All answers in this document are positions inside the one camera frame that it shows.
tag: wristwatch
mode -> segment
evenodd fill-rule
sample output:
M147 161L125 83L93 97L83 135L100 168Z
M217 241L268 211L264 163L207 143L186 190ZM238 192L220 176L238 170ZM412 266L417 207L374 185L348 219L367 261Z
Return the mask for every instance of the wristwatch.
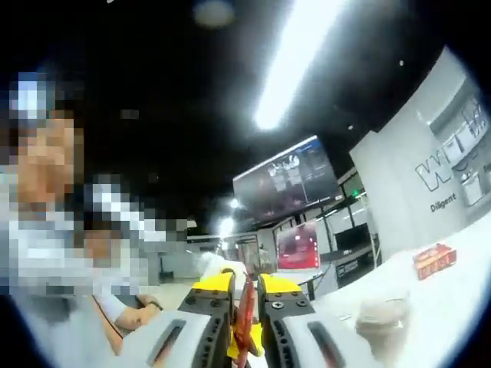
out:
M147 305L153 304L157 308L159 308L161 311L163 311L163 308L155 301L149 301Z

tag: black ceiling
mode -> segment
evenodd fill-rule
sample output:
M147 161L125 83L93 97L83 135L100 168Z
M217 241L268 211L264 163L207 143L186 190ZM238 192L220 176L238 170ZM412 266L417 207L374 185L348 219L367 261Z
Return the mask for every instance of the black ceiling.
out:
M202 223L223 210L233 176L312 134L336 174L348 171L349 149L400 109L442 48L396 2L348 2L282 125L262 132L252 117L292 2L237 1L236 22L215 31L193 23L193 2L163 3L79 2L64 5L70 16L32 16L24 29L41 46L12 42L12 67L51 50L83 70L87 171L120 173L168 216Z

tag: red box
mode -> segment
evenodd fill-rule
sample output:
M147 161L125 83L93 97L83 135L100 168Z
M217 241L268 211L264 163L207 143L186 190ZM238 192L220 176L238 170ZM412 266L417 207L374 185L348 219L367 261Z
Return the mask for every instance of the red box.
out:
M432 274L454 265L457 261L457 252L445 244L438 243L434 247L415 255L413 261L417 278L424 280Z

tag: hand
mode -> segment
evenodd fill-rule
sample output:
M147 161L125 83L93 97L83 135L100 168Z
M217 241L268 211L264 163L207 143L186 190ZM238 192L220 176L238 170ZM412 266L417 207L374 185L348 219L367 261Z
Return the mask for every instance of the hand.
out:
M139 309L140 326L148 324L158 313L160 313L160 309L154 304L148 304L145 308Z

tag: television screen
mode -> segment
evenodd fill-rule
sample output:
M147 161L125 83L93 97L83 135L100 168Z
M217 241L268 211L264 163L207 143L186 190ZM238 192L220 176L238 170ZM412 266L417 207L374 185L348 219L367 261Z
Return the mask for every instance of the television screen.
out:
M237 176L233 188L242 206L260 222L341 196L331 163L316 136Z
M319 267L316 221L309 221L278 233L278 269Z
M349 228L334 235L339 251L349 251L354 248L363 247L371 244L370 231L368 225L363 224L354 228Z

